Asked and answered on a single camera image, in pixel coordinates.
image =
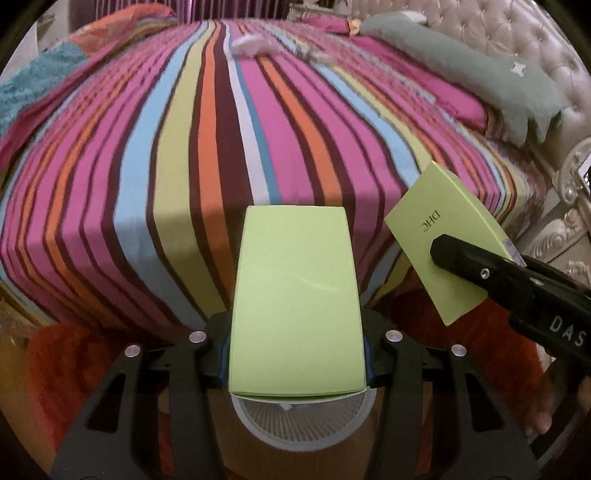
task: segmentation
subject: pink pillow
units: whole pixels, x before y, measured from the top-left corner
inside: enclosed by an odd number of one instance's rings
[[[309,13],[301,19],[301,22],[312,25],[312,27],[316,27],[318,30],[326,33],[349,35],[349,22],[343,17]]]

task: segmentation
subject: red carpet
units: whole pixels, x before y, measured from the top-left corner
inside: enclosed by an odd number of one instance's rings
[[[486,301],[445,327],[421,290],[396,298],[391,311],[394,323],[419,343],[437,348],[451,343],[467,347],[518,421],[522,419],[527,397],[542,372],[535,345],[509,328],[505,310]],[[130,341],[123,333],[99,334],[71,323],[44,328],[31,341],[27,352],[30,392],[54,449],[109,365]],[[170,474],[170,432],[166,416],[161,417],[161,464]],[[428,449],[423,449],[423,469],[429,456]]]

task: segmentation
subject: lime green box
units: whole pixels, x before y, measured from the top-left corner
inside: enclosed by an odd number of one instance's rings
[[[430,254],[434,239],[446,233],[508,260],[523,262],[480,200],[452,172],[435,162],[426,168],[385,221],[445,325],[481,304],[488,293],[435,265]]]
[[[303,400],[365,388],[345,210],[249,207],[232,315],[230,392]]]

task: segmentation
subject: purple curtain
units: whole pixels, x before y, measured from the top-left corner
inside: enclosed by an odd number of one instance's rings
[[[153,3],[155,0],[90,0],[95,2],[98,20],[133,4]],[[286,18],[290,0],[158,0],[172,8],[181,23],[210,18]],[[89,0],[72,0],[70,10],[88,4]]]

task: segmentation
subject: pillow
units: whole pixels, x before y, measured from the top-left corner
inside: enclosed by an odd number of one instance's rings
[[[301,23],[312,25],[312,27],[316,27],[323,32],[349,35],[349,21],[343,17],[308,13],[301,19]]]
[[[525,143],[529,120],[542,143],[552,119],[567,106],[556,83],[534,63],[489,57],[405,15],[373,15],[362,23],[361,34],[385,40],[499,110],[507,140],[517,147]]]
[[[415,12],[413,10],[401,10],[397,13],[405,15],[410,21],[414,23],[418,23],[419,25],[427,25],[427,17],[425,17],[425,15],[423,15],[421,12]]]

